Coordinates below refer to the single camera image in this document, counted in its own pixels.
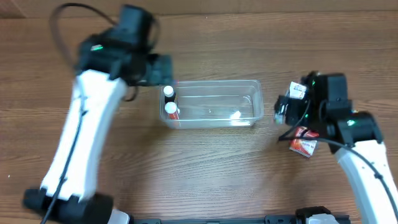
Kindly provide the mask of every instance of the wooden tabletop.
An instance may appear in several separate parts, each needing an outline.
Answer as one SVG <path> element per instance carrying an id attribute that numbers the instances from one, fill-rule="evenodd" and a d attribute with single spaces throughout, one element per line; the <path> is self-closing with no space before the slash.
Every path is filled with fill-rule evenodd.
<path id="1" fill-rule="evenodd" d="M 273 104 L 311 70 L 344 72 L 357 110 L 378 120 L 398 175 L 398 13 L 296 12 L 160 17 L 156 51 L 171 54 L 178 80 L 256 79 L 265 116 L 253 128 L 166 128 L 158 89 L 120 105 L 99 167 L 98 191 L 138 218 L 263 217 L 324 205 L 359 223 L 351 187 L 321 144 L 307 159 L 276 143 L 286 126 Z M 107 28 L 98 18 L 61 22 L 71 49 Z M 0 21 L 0 223 L 38 223 L 22 208 L 58 146 L 72 74 L 46 19 Z"/>

